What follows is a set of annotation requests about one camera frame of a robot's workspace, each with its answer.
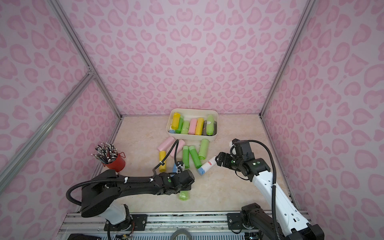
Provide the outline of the light green roll front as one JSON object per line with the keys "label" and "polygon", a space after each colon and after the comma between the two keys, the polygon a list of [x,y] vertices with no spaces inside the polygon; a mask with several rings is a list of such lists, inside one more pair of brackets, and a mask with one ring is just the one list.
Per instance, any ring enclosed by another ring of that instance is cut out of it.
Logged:
{"label": "light green roll front", "polygon": [[179,199],[181,201],[187,201],[190,199],[189,191],[180,191],[179,193]]}

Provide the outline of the large yellow roll front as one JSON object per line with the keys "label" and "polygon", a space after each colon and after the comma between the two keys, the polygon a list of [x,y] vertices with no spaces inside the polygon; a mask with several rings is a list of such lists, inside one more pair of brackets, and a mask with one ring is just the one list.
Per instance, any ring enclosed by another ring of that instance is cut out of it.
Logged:
{"label": "large yellow roll front", "polygon": [[204,118],[198,118],[196,129],[195,129],[195,135],[201,136],[203,134],[204,122],[205,122]]}

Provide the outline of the pink roll with white label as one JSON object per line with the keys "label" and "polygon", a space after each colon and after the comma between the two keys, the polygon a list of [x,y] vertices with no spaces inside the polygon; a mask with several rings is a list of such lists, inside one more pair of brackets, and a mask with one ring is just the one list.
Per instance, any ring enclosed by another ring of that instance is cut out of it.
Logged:
{"label": "pink roll with white label", "polygon": [[189,135],[195,135],[197,122],[198,122],[198,119],[196,119],[196,118],[191,119],[189,132],[188,132]]}

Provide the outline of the grey trash bag roll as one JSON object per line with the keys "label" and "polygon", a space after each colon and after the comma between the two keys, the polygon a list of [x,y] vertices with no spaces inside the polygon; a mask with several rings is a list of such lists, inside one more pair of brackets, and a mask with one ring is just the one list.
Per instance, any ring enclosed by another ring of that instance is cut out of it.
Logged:
{"label": "grey trash bag roll", "polygon": [[202,135],[203,135],[203,136],[206,136],[206,135],[207,135],[207,120],[204,121]]}
{"label": "grey trash bag roll", "polygon": [[217,134],[217,131],[218,131],[217,121],[214,121],[214,133],[213,133],[213,136],[215,136]]}

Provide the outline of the bright green roll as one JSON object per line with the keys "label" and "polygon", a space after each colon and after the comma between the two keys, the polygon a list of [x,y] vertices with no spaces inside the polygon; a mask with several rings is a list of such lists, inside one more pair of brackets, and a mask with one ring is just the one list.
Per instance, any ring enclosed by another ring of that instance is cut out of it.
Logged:
{"label": "bright green roll", "polygon": [[184,117],[180,116],[178,128],[175,130],[176,134],[180,134],[184,124]]}

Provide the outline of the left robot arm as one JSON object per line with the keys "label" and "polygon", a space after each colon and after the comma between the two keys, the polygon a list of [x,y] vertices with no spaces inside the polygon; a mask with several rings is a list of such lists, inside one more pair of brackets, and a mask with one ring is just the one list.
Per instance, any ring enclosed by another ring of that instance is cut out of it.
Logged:
{"label": "left robot arm", "polygon": [[134,195],[172,195],[187,191],[195,182],[190,170],[170,175],[161,173],[152,177],[126,177],[107,170],[82,185],[81,216],[102,214],[116,199]]}

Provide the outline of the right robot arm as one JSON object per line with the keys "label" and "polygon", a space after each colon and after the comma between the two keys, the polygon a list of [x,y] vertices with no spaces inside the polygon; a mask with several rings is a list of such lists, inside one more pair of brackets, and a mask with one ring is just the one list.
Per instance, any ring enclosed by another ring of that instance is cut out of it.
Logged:
{"label": "right robot arm", "polygon": [[312,225],[293,205],[276,182],[268,164],[261,158],[236,158],[219,153],[215,158],[219,167],[241,172],[261,192],[271,207],[268,215],[260,205],[253,203],[242,207],[241,225],[257,229],[271,240],[323,240],[324,231],[318,224]]}

